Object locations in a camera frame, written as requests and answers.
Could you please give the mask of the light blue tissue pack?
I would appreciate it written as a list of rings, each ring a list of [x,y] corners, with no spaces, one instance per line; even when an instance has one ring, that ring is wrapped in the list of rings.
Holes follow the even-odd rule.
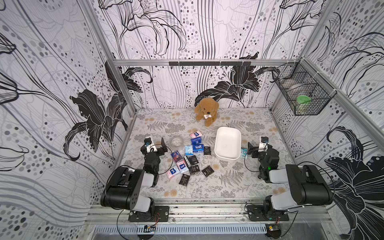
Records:
[[[192,145],[185,146],[185,155],[186,156],[192,156],[193,154],[194,154],[193,146]]]

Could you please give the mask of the dark blue picture tissue pack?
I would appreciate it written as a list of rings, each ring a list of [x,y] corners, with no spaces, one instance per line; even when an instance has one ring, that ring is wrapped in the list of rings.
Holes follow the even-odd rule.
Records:
[[[184,159],[184,157],[179,153],[179,151],[172,152],[171,156],[175,163]]]

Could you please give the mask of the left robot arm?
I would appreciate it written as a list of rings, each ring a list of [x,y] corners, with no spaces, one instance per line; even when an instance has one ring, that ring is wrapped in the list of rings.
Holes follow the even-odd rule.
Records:
[[[116,168],[107,180],[101,196],[101,205],[117,210],[130,210],[134,213],[153,215],[154,200],[140,194],[142,187],[155,187],[159,179],[160,157],[169,150],[164,139],[156,145],[146,138],[141,147],[144,166],[134,169],[128,165]]]

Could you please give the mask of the black pack lower middle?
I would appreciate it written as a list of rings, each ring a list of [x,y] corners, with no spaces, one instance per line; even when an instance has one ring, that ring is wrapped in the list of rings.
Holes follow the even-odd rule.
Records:
[[[189,172],[190,172],[190,175],[191,175],[191,176],[200,173],[200,167],[199,167],[199,165],[193,165],[193,166],[190,166],[190,167],[189,167]]]

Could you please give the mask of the pink tissue pack front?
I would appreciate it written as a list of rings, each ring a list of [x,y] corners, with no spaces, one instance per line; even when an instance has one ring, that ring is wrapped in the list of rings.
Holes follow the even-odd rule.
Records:
[[[166,172],[166,175],[167,175],[169,180],[171,180],[172,178],[174,178],[175,176],[177,176],[179,174],[180,174],[180,170],[179,170],[179,168],[177,166],[174,166],[174,167],[170,168]]]

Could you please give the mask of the pink tissue pack middle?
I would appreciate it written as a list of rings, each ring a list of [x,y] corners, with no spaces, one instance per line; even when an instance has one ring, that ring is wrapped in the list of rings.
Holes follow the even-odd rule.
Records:
[[[176,163],[179,171],[181,174],[185,173],[185,172],[188,172],[189,171],[189,167],[188,167],[188,164],[186,163],[185,160],[180,160]]]

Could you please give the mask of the black pack lower right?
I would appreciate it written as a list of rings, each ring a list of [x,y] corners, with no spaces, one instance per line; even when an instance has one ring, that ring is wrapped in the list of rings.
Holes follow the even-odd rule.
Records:
[[[202,173],[203,175],[205,176],[205,178],[209,177],[210,175],[212,175],[215,171],[213,170],[213,168],[211,166],[207,166],[205,167],[203,170],[202,170]]]

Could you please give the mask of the black pack front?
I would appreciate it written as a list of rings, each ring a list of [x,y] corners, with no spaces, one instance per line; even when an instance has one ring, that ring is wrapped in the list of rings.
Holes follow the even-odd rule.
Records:
[[[190,175],[182,174],[182,177],[179,181],[179,185],[182,185],[184,187],[188,186],[189,180],[190,180]]]

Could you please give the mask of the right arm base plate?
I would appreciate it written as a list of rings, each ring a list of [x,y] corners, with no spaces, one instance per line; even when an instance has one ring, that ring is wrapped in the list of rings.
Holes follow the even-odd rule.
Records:
[[[274,209],[265,210],[264,206],[247,204],[244,210],[251,222],[269,221],[278,223],[290,220],[288,212]]]

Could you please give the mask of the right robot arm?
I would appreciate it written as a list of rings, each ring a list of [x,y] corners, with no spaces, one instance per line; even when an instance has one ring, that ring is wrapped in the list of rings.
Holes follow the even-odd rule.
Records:
[[[261,137],[259,145],[248,143],[247,155],[259,161],[255,171],[258,178],[270,184],[288,184],[282,194],[267,196],[263,201],[264,214],[287,212],[303,206],[322,206],[332,203],[334,193],[315,165],[287,164],[279,168],[280,152],[269,144],[268,137]]]

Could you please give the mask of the clear tape roll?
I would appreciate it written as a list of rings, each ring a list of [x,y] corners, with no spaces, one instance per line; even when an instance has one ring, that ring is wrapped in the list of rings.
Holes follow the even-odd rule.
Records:
[[[170,144],[174,148],[182,147],[184,145],[184,139],[181,136],[173,136],[170,139]]]

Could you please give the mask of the brown plush dog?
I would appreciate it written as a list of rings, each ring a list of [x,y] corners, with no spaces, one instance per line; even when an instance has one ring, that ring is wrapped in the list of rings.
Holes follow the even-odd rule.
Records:
[[[195,107],[196,120],[204,120],[205,126],[210,127],[218,117],[219,103],[213,98],[204,98]]]

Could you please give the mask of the blue Tempo tissue pack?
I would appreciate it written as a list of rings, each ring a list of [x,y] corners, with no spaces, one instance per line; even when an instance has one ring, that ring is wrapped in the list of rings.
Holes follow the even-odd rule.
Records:
[[[201,137],[196,137],[196,138],[191,139],[191,144],[192,145],[202,144],[202,138]]]

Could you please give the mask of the teal cartoon tissue pack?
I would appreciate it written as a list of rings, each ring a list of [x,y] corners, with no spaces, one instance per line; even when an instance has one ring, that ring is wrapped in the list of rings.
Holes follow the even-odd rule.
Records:
[[[241,157],[244,158],[248,154],[248,149],[241,148]]]

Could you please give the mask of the green lidded container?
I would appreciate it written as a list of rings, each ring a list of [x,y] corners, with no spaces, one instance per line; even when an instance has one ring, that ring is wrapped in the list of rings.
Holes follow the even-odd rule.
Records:
[[[305,115],[310,107],[312,98],[306,95],[300,95],[296,99],[295,109],[297,115]]]

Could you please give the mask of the pink Tempo tissue pack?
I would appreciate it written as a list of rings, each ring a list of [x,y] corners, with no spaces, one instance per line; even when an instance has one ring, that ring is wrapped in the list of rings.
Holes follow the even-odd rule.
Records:
[[[201,137],[202,135],[203,134],[200,131],[195,131],[195,132],[190,134],[190,137],[191,137],[191,139],[195,139],[195,138]]]

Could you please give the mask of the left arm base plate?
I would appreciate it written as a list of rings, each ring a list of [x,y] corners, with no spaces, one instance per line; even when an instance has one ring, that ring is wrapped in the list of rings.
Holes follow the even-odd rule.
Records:
[[[169,206],[151,206],[147,212],[131,211],[131,223],[165,223],[169,219]]]

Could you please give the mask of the black tissue pack upright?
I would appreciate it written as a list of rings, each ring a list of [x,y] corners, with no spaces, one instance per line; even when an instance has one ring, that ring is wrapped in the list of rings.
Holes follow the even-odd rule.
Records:
[[[185,161],[187,167],[189,168],[191,166],[191,164],[190,164],[189,158],[187,156],[184,156],[184,161]]]

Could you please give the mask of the white storage box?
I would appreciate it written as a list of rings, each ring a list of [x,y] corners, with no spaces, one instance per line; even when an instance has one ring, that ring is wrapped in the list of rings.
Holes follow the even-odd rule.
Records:
[[[220,127],[217,130],[214,152],[222,161],[237,161],[241,157],[242,134],[238,129]]]

